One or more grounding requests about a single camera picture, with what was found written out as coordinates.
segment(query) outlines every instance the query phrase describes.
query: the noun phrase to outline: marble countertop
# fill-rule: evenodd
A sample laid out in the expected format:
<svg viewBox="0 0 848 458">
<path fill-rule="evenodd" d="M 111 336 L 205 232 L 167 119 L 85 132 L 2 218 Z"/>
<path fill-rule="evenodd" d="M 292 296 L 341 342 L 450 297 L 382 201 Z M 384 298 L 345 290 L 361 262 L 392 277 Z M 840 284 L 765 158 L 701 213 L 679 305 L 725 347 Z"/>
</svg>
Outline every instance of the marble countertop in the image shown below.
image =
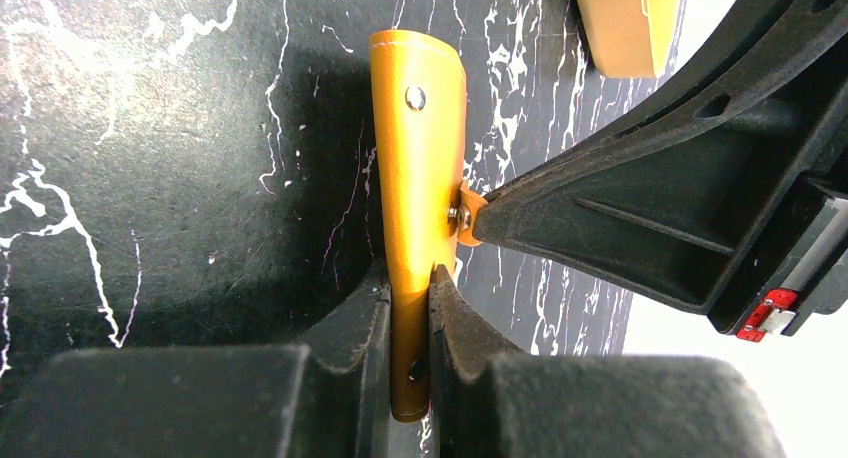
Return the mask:
<svg viewBox="0 0 848 458">
<path fill-rule="evenodd" d="M 465 175 L 481 193 L 664 79 L 600 76 L 575 0 L 2 9 L 0 415 L 57 353 L 284 341 L 354 288 L 382 253 L 371 33 L 459 50 Z M 460 258 L 464 296 L 522 348 L 620 352 L 630 292 L 494 246 Z M 425 449 L 426 421 L 414 430 Z"/>
</svg>

